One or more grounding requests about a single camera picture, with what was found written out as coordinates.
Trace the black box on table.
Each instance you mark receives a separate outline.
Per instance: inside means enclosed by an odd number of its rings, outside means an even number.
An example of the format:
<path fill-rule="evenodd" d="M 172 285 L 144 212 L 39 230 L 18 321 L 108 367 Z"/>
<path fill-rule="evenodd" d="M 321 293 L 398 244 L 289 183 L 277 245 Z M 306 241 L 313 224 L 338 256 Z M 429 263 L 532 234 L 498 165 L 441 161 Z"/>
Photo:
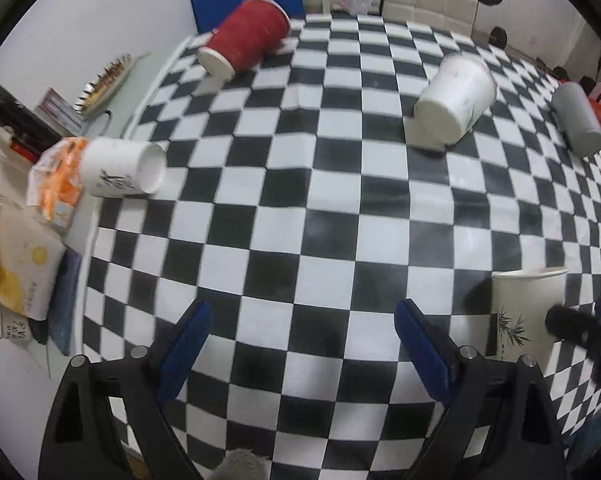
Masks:
<path fill-rule="evenodd" d="M 8 132 L 11 140 L 23 148 L 32 162 L 62 136 L 48 126 L 42 119 L 23 105 L 15 96 L 0 84 L 0 128 Z"/>

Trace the spiky edged decorative plate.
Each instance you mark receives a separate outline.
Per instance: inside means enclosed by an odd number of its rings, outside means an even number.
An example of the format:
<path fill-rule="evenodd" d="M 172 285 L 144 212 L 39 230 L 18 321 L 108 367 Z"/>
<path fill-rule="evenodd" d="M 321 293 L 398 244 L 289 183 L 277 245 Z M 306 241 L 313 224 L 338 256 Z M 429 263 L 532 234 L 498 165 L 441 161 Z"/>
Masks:
<path fill-rule="evenodd" d="M 86 84 L 74 105 L 76 112 L 87 118 L 104 105 L 126 80 L 132 69 L 134 58 L 125 53 L 107 64 L 95 81 Z"/>

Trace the red paper cup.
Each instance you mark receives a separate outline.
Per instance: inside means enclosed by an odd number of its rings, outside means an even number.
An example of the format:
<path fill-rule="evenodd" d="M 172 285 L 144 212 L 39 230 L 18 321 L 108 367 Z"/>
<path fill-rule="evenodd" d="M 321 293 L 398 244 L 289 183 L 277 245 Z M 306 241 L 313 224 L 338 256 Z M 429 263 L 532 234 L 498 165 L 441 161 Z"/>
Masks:
<path fill-rule="evenodd" d="M 197 52 L 204 70 L 230 81 L 253 68 L 280 47 L 291 32 L 291 21 L 274 0 L 243 0 Z"/>

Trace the checkered black white tablecloth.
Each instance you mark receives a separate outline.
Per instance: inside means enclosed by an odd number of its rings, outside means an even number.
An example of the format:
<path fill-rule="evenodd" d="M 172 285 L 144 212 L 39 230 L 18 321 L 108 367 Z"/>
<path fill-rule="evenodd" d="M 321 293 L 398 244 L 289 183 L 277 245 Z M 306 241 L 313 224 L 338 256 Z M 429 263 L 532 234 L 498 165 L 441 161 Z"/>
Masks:
<path fill-rule="evenodd" d="M 229 84 L 202 46 L 182 44 L 133 130 L 165 148 L 162 188 L 102 204 L 84 353 L 120 359 L 206 300 L 209 337 L 165 408 L 198 470 L 248 448 L 276 479 L 397 479 L 439 412 L 397 302 L 489 354 L 494 272 L 564 266 L 568 304 L 600 298 L 601 156 L 567 149 L 552 78 L 454 32 L 308 16 Z M 498 93 L 443 148 L 413 107 L 450 54 L 485 62 Z"/>

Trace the yellow white snack bag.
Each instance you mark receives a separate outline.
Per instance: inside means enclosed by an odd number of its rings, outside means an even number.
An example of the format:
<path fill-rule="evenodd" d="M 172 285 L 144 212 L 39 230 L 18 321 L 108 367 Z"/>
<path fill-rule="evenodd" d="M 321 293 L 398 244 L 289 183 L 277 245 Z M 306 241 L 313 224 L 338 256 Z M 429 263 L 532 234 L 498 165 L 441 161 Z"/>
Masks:
<path fill-rule="evenodd" d="M 0 194 L 2 307 L 32 320 L 45 320 L 65 253 L 57 232 Z"/>

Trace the white paper cup with bamboo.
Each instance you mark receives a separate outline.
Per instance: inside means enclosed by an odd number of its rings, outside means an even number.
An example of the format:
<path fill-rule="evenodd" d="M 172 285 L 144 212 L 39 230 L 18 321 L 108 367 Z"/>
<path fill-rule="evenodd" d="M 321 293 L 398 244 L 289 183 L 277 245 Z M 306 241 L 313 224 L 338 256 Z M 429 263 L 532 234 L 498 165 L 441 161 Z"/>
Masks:
<path fill-rule="evenodd" d="M 515 362 L 529 354 L 545 370 L 555 345 L 545 319 L 550 308 L 565 305 L 566 277 L 564 266 L 493 274 L 498 360 Z"/>

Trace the grey cylindrical cup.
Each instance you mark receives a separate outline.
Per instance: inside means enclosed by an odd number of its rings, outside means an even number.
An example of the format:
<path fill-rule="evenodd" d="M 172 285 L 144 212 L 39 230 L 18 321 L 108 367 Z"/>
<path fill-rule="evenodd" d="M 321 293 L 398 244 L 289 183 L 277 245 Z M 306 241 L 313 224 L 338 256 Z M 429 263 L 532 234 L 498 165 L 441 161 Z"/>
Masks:
<path fill-rule="evenodd" d="M 588 96 L 577 82 L 563 82 L 553 92 L 551 110 L 570 150 L 579 158 L 601 151 L 601 125 Z"/>

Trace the small white cup with print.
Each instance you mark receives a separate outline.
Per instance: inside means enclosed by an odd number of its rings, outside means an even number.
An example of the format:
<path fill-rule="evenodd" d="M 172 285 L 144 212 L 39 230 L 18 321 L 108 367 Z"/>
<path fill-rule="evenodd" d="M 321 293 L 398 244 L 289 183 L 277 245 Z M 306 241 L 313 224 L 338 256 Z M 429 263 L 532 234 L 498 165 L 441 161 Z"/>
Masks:
<path fill-rule="evenodd" d="M 166 169 L 166 152 L 156 143 L 99 138 L 84 149 L 79 177 L 93 196 L 151 195 L 162 186 Z"/>

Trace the small black dumbbell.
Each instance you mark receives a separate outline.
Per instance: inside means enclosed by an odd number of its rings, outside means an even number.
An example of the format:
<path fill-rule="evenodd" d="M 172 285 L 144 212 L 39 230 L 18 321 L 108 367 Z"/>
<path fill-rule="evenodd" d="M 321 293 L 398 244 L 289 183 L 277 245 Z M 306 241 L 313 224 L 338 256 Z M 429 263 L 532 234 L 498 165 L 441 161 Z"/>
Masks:
<path fill-rule="evenodd" d="M 488 37 L 488 44 L 501 50 L 505 50 L 508 44 L 508 34 L 506 29 L 499 26 L 495 26 L 491 29 Z"/>

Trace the dark blue notebook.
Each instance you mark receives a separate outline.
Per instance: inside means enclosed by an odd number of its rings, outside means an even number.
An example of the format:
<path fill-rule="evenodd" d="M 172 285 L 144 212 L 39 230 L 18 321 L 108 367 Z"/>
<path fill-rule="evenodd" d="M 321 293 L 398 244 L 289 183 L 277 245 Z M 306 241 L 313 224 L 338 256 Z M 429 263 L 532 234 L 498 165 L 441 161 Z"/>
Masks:
<path fill-rule="evenodd" d="M 46 318 L 48 338 L 54 342 L 63 356 L 69 356 L 72 351 L 72 331 L 81 260 L 79 252 L 66 248 L 58 265 L 58 275 Z"/>

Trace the white paper cup with birds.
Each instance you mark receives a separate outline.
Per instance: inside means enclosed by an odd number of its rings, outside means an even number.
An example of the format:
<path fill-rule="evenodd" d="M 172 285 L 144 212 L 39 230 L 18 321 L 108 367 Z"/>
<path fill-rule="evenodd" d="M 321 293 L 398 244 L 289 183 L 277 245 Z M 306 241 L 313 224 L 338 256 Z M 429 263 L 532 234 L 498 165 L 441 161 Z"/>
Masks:
<path fill-rule="evenodd" d="M 475 55 L 450 54 L 413 107 L 415 123 L 443 148 L 458 143 L 496 101 L 498 84 Z"/>

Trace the orange snack package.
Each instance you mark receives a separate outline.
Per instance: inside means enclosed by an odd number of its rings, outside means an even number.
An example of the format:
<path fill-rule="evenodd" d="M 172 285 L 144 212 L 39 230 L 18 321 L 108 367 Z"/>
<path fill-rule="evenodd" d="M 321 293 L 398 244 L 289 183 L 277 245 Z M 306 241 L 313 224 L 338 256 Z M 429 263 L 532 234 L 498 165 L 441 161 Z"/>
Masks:
<path fill-rule="evenodd" d="M 26 205 L 59 230 L 67 230 L 82 194 L 79 169 L 89 141 L 63 138 L 42 153 L 28 172 Z"/>

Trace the white plastic bag on floor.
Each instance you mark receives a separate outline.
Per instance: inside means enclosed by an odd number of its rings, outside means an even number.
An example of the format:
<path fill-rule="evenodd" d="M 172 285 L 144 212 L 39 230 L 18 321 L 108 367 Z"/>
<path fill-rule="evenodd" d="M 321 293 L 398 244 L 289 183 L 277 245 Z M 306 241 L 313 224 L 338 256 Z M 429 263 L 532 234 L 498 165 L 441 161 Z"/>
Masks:
<path fill-rule="evenodd" d="M 337 0 L 330 4 L 330 11 L 349 15 L 378 15 L 380 0 Z"/>

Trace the white mug with text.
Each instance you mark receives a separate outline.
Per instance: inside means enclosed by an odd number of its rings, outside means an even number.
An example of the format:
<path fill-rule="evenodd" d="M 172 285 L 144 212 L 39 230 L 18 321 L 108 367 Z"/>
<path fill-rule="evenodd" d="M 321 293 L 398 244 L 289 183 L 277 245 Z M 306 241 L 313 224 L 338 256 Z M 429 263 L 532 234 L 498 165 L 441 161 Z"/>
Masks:
<path fill-rule="evenodd" d="M 10 340 L 16 344 L 27 344 L 31 341 L 28 318 L 3 307 L 2 304 L 0 304 L 0 339 Z"/>

